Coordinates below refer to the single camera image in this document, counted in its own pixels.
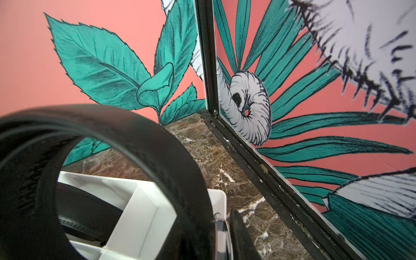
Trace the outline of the right black frame post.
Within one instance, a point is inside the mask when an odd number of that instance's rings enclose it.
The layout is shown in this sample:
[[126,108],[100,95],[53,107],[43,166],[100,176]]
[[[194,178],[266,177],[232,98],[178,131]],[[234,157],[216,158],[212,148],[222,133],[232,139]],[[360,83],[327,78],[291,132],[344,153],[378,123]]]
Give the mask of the right black frame post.
[[216,70],[215,26],[212,1],[195,1],[195,11],[204,71],[207,108],[214,117],[219,115]]

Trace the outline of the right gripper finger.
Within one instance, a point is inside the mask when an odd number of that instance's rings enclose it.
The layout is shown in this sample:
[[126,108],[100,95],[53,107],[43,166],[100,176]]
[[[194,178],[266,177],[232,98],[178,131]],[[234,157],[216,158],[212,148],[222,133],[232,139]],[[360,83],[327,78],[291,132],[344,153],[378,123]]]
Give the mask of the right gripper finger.
[[237,209],[230,211],[229,224],[234,260],[261,260]]

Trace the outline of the white foam storage box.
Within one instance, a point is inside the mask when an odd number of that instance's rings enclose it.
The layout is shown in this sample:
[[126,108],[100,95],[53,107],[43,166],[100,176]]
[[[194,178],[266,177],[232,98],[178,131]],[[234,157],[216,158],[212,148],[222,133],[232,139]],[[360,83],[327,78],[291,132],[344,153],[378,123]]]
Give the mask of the white foam storage box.
[[176,212],[154,182],[61,171],[59,184],[89,193],[122,214],[103,247],[68,235],[86,260],[154,260],[176,219]]

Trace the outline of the black belt long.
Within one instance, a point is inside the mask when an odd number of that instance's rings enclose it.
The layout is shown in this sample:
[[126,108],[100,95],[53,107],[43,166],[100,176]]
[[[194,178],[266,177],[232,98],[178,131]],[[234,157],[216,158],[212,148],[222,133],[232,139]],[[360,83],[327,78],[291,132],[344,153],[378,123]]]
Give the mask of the black belt long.
[[105,105],[58,105],[1,118],[1,259],[80,260],[59,222],[56,187],[70,151],[84,138],[109,144],[141,168],[172,204],[177,231],[159,260],[220,260],[215,217],[193,157],[171,133],[133,112]]

